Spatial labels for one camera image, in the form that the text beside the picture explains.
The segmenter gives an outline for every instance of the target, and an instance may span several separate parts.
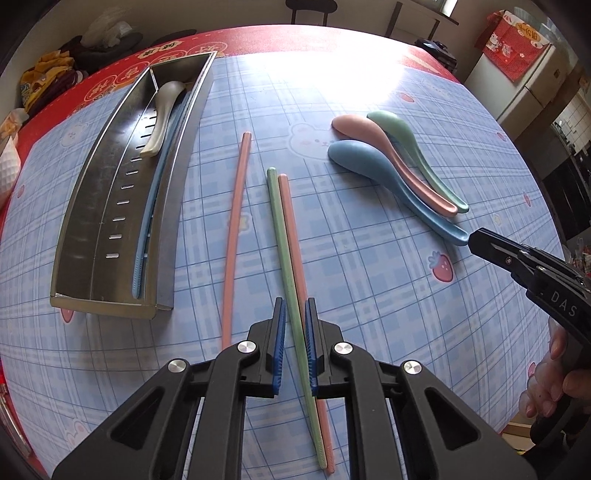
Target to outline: finger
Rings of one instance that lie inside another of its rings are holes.
[[[535,409],[534,401],[531,399],[527,390],[522,392],[519,397],[519,413],[529,419],[535,417],[535,414],[538,413]]]
[[[564,375],[559,362],[548,361],[538,364],[534,376],[540,387],[550,393],[553,401],[560,400]]]
[[[550,330],[550,358],[559,359],[566,350],[567,333],[554,319],[548,317],[548,328]]]
[[[550,417],[554,413],[556,403],[552,401],[550,392],[537,382],[535,375],[527,381],[527,392],[533,400],[538,413],[541,413],[544,417]]]
[[[591,400],[591,370],[573,370],[565,377],[562,388],[573,398]]]

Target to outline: stainless steel tray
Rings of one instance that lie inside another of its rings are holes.
[[[157,310],[173,308],[184,183],[213,83],[215,55],[187,56],[146,69],[103,127],[82,167],[61,226],[51,278],[54,307],[146,319],[153,318]],[[194,85],[180,107],[176,128],[168,126],[170,148],[155,157],[140,158],[155,124],[155,94],[159,86],[172,80]],[[165,155],[164,170],[145,247],[141,291],[135,298],[132,279],[142,218],[161,155]]]

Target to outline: refrigerator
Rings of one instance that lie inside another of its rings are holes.
[[[550,44],[513,83],[482,54],[465,86],[515,141],[556,97],[570,70],[568,58]]]

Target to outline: pink spoon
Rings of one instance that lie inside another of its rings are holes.
[[[457,207],[425,185],[406,166],[383,130],[369,118],[354,114],[339,115],[333,118],[332,126],[343,135],[365,142],[380,150],[392,162],[392,165],[398,170],[398,173],[400,173],[400,176],[410,189],[439,215],[444,217],[457,215]]]

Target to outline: pink chopstick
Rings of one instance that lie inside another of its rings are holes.
[[[228,231],[228,246],[226,248],[226,268],[223,275],[222,300],[222,350],[232,344],[232,310],[234,307],[234,273],[236,271],[236,253],[238,251],[238,230],[242,210],[242,196],[246,182],[246,167],[248,155],[251,152],[252,133],[244,132],[240,144],[236,181],[234,182],[234,196],[230,211],[230,228]]]
[[[296,216],[291,202],[290,181],[287,175],[279,175],[279,190],[281,192],[281,203],[283,205],[283,216],[285,217],[285,230],[287,231],[287,242],[290,247],[291,268],[294,271],[295,291],[300,306],[301,325],[306,334],[305,309],[308,292],[306,289],[306,278],[304,276],[304,264],[301,261],[300,244],[297,237]],[[326,454],[326,470],[328,473],[335,472],[335,457],[333,455],[332,441],[330,439],[330,426],[326,400],[316,399],[316,410],[320,422],[320,433]]]

